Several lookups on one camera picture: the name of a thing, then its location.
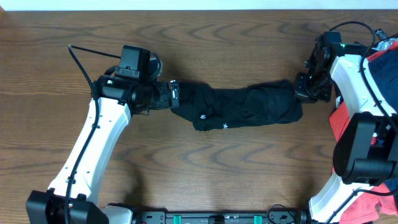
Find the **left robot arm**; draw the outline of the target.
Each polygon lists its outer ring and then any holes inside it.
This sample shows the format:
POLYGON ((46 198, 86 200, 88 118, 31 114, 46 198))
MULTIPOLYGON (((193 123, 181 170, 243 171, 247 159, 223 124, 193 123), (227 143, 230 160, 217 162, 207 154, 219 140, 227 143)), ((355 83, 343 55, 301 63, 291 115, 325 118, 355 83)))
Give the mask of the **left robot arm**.
POLYGON ((163 64, 154 52, 124 45, 112 66, 88 81, 91 101, 83 129, 56 178, 26 202, 31 223, 140 223, 140 213, 121 203, 97 206, 113 149, 135 114, 178 107, 179 83, 160 82, 163 64))

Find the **black polo shirt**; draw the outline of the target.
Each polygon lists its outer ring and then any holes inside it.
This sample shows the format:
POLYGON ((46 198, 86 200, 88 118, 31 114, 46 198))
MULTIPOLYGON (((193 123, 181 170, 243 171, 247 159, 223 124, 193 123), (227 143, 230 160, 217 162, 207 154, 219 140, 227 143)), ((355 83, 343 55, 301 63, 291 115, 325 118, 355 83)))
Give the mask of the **black polo shirt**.
POLYGON ((206 83, 180 84, 180 106, 171 112, 192 122, 197 131, 289 124, 302 116, 288 80, 240 89, 216 89, 206 83))

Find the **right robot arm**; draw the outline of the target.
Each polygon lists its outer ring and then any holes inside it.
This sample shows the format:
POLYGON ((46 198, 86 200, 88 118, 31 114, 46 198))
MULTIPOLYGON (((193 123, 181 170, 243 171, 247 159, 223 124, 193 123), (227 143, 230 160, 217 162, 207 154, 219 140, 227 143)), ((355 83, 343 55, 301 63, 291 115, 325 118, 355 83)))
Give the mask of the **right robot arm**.
POLYGON ((328 102, 336 88, 349 113, 333 153, 334 171, 307 209, 298 212, 296 223, 336 223, 360 195, 397 177, 397 112, 373 80, 366 58, 370 49, 326 31, 305 62, 308 72, 295 80, 294 96, 301 102, 328 102))

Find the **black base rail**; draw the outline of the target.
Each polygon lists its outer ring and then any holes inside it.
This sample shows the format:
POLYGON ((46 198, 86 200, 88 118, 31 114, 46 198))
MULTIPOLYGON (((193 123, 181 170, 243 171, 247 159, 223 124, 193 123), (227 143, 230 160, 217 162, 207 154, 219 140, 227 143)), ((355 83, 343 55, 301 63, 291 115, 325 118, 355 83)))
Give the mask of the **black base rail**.
POLYGON ((311 224, 309 211, 275 204, 266 211, 170 212, 165 208, 134 208, 122 203, 107 207, 132 212, 129 223, 142 224, 311 224))

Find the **navy blue shirt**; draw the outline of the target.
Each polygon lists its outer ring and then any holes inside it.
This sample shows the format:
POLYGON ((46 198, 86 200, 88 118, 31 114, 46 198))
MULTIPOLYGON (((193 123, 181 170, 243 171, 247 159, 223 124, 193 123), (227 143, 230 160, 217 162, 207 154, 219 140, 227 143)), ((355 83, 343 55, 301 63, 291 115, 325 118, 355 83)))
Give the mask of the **navy blue shirt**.
POLYGON ((369 69, 382 96, 397 111, 397 50, 369 62, 369 69))

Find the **red printed shirt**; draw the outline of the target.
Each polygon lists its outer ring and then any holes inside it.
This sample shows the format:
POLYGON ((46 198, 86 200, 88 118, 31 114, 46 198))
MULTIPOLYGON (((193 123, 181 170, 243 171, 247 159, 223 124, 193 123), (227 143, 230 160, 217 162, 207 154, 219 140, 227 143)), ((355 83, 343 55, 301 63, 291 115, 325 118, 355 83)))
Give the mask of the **red printed shirt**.
MULTIPOLYGON (((393 41, 391 46, 368 57, 368 61, 380 57, 382 54, 397 50, 397 41, 393 41)), ((344 130, 349 123, 349 113, 345 103, 336 108, 335 112, 329 117, 329 122, 338 141, 342 137, 344 130)), ((386 215, 397 215, 397 195, 380 197, 371 194, 362 194, 358 197, 341 215, 341 224, 361 224, 372 222, 379 218, 378 213, 386 215)))

